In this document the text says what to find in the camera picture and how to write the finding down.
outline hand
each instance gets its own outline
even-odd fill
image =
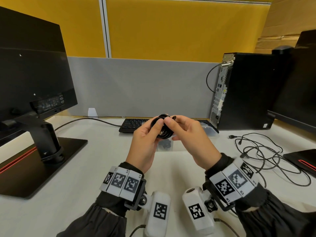
[[[181,140],[198,166],[208,170],[221,158],[221,153],[215,148],[198,121],[186,116],[177,116],[176,120],[166,117],[164,123],[177,135],[172,139]]]
[[[150,124],[155,118],[148,120],[134,131],[130,151],[126,158],[126,162],[140,169],[143,173],[146,173],[151,167],[158,142],[161,140],[157,138],[157,135],[164,125],[163,119],[158,119],[150,129]]]

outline tangled cables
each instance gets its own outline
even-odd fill
[[[263,145],[263,144],[259,143],[258,141],[254,141],[254,140],[251,140],[251,139],[245,137],[246,135],[251,135],[251,134],[262,135],[262,136],[266,137],[271,143],[273,143],[276,147],[279,148],[279,151],[276,151],[275,149],[273,149],[273,148],[271,148],[269,146]],[[263,177],[263,175],[260,172],[261,172],[261,170],[271,170],[271,169],[274,169],[274,168],[279,168],[282,171],[282,173],[286,176],[286,178],[290,182],[295,184],[295,185],[298,185],[298,186],[309,186],[312,183],[312,180],[311,180],[310,176],[304,170],[299,169],[298,167],[296,167],[291,162],[288,162],[282,156],[283,148],[281,146],[277,145],[275,142],[273,142],[273,140],[271,140],[271,138],[269,138],[268,136],[260,134],[260,133],[251,132],[251,133],[245,134],[243,136],[230,135],[228,138],[229,139],[235,139],[235,146],[238,149],[238,151],[241,153],[241,155],[240,155],[241,158],[245,158],[246,157],[246,158],[249,158],[249,159],[256,159],[256,160],[262,160],[263,161],[263,163],[262,163],[262,165],[260,167],[251,165],[248,162],[246,162],[246,163],[248,165],[250,165],[252,168],[254,168],[259,175],[261,175],[261,177],[262,177],[262,179],[264,181],[264,187],[265,188],[267,187],[267,182],[266,182],[265,178]],[[246,146],[241,151],[238,146],[241,145],[242,141],[249,141],[249,142],[251,142],[253,144],[253,146]],[[257,150],[256,157],[251,157],[251,156],[248,155],[249,151],[251,151],[253,149]],[[262,149],[266,149],[266,150],[272,152],[272,154],[273,154],[272,157],[267,158],[263,154]],[[287,170],[287,169],[284,169],[284,168],[280,167],[279,164],[280,164],[280,162],[282,160],[285,161],[286,163],[289,163],[292,166],[294,166],[298,171],[297,172],[290,171],[290,170]],[[266,163],[272,164],[272,167],[265,167]],[[289,172],[289,173],[293,173],[293,174],[301,174],[303,172],[308,178],[308,184],[295,183],[294,181],[292,181],[288,177],[288,175],[285,172]]]

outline cardboard box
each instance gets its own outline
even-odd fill
[[[316,0],[274,0],[255,53],[271,53],[281,45],[295,46],[302,31],[316,29]]]

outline white desk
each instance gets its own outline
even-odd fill
[[[54,127],[72,120],[72,117],[55,116],[49,119]],[[123,119],[106,119],[121,124]],[[219,151],[230,156],[239,156],[234,141],[228,135],[242,135],[250,131],[221,131],[217,139],[212,139]],[[271,137],[284,148],[284,152],[293,152],[316,148],[312,139],[294,134],[278,125],[271,130],[258,131]],[[126,159],[132,135],[119,134],[118,127],[93,120],[80,120],[62,127],[57,136],[88,139],[83,148],[52,180],[50,180],[32,199],[20,200],[0,197],[0,236],[3,237],[50,237],[56,236],[76,218],[85,213],[99,194],[99,187],[111,166],[117,166]],[[259,142],[269,144],[263,137],[251,136]],[[0,147],[0,162],[18,153],[32,144],[28,133]],[[178,149],[184,150],[177,143]],[[278,170],[263,171],[267,187],[279,198],[292,199],[316,206],[316,181],[312,178],[309,187],[298,187],[287,180]],[[299,183],[306,183],[304,175],[289,175]],[[182,202],[184,191],[193,186],[202,186],[204,171],[198,167],[187,151],[156,152],[152,168],[146,173],[146,191],[160,190],[171,196],[172,206],[169,216],[168,237],[197,236],[188,213]],[[217,211],[217,215],[227,221],[241,236],[245,232],[237,218],[228,212]],[[127,234],[144,223],[146,214],[141,211],[127,212]],[[212,236],[234,236],[222,223]],[[143,236],[143,231],[135,234]]]

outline red stripe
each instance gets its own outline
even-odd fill
[[[305,160],[299,159],[298,160],[300,163],[308,166],[309,168],[313,169],[314,171],[316,171],[316,167],[314,167],[313,165],[311,165],[310,163],[306,162]]]
[[[30,149],[29,151],[27,151],[26,153],[24,153],[23,155],[21,155],[20,157],[16,158],[15,160],[11,161],[9,164],[7,164],[6,166],[2,167],[0,169],[0,174],[7,170],[8,168],[10,168],[11,166],[15,165],[16,163],[18,163],[19,161],[21,161],[22,159],[24,159],[25,157],[27,157],[28,155],[30,155],[31,153],[33,153],[34,151],[36,151],[37,148],[34,147],[32,149]]]

